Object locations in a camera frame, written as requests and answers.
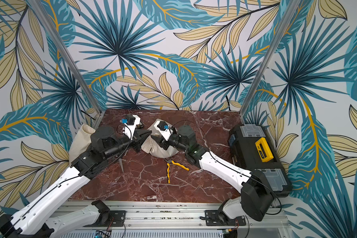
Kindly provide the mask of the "cream cloth soil bag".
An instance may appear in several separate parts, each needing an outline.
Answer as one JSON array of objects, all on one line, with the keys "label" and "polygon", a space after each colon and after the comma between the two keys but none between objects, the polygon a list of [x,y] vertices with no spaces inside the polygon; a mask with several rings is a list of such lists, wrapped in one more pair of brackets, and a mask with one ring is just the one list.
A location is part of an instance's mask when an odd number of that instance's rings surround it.
[{"label": "cream cloth soil bag", "polygon": [[176,154],[178,154],[178,150],[169,147],[167,150],[161,148],[158,143],[151,137],[152,135],[161,136],[160,132],[154,127],[156,123],[158,123],[161,119],[157,119],[148,129],[152,131],[151,135],[144,141],[141,146],[141,149],[147,153],[151,154],[157,158],[169,158]]}]

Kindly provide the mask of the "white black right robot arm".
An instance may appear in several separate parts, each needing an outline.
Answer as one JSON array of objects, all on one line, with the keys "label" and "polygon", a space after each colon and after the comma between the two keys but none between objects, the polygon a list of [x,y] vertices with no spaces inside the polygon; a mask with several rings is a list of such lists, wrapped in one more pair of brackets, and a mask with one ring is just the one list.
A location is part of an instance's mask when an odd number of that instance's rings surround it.
[{"label": "white black right robot arm", "polygon": [[172,147],[184,152],[191,165],[220,177],[240,193],[240,197],[221,204],[216,221],[225,225],[238,217],[248,216],[260,222],[268,214],[277,196],[262,171],[242,169],[220,158],[197,142],[189,125],[176,129],[165,121],[158,121],[154,128],[159,135],[152,137],[161,148],[167,150]]}]

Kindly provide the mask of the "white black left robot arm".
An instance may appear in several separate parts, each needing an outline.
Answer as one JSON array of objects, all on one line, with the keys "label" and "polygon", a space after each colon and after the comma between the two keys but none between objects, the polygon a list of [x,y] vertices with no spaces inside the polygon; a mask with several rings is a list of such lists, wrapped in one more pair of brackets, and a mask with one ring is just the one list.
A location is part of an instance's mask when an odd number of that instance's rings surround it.
[{"label": "white black left robot arm", "polygon": [[53,217],[54,212],[81,187],[116,162],[126,151],[139,152],[151,135],[141,123],[126,125],[119,136],[111,126],[93,129],[84,124],[70,149],[70,166],[34,201],[12,215],[0,217],[0,233],[4,238],[59,238],[81,227],[110,223],[110,209],[102,201],[67,215]]}]

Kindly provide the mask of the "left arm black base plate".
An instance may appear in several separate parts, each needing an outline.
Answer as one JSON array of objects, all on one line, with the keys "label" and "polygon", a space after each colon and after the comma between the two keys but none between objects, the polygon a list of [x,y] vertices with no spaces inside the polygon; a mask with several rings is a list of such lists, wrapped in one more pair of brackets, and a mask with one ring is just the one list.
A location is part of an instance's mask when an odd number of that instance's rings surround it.
[{"label": "left arm black base plate", "polygon": [[84,227],[122,227],[125,223],[125,210],[111,210],[103,201],[91,203],[99,212],[98,218]]}]

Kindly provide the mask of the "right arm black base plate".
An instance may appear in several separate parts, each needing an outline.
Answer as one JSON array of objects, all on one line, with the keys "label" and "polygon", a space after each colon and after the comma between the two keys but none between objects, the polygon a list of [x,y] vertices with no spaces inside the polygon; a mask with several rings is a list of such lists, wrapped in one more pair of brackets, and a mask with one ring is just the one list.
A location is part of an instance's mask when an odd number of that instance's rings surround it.
[{"label": "right arm black base plate", "polygon": [[226,201],[221,204],[217,210],[205,210],[205,215],[200,216],[200,220],[206,222],[206,226],[245,226],[246,219],[242,216],[235,219],[228,218],[222,209],[224,208]]}]

